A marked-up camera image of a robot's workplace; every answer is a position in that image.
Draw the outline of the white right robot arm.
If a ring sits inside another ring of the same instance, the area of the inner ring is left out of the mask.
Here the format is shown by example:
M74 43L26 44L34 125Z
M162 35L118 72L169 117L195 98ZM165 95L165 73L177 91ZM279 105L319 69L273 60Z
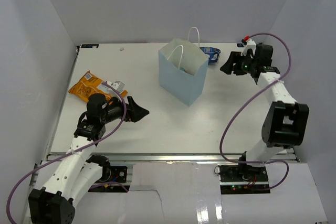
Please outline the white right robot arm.
M294 99L280 80L280 71L272 66L273 47L246 45L242 52L232 51L220 70L225 74L251 75L270 108L261 128L261 139L238 160L237 175L247 182L279 152L303 142L309 107Z

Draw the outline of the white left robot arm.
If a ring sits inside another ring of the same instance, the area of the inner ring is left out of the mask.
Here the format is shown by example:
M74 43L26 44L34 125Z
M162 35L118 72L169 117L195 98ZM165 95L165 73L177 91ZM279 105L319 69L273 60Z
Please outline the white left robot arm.
M149 111L137 105L131 96L126 101L101 93L93 94L87 110L77 124L70 148L52 176L41 189L33 189L28 197L32 223L72 223L79 201L95 182L110 178L109 161L93 155L106 132L106 124L138 122Z

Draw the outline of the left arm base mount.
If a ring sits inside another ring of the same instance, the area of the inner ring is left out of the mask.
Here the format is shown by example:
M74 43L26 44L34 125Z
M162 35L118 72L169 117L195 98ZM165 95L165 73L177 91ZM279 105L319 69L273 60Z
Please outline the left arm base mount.
M92 193L127 193L128 168L126 166L111 166L107 168L101 179L88 190Z

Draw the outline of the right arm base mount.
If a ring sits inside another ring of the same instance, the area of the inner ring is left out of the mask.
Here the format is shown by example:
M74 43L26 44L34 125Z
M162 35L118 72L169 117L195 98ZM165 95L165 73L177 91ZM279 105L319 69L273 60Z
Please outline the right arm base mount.
M217 165L214 174L219 177L222 195L269 194L270 186L265 167L243 173L236 165Z

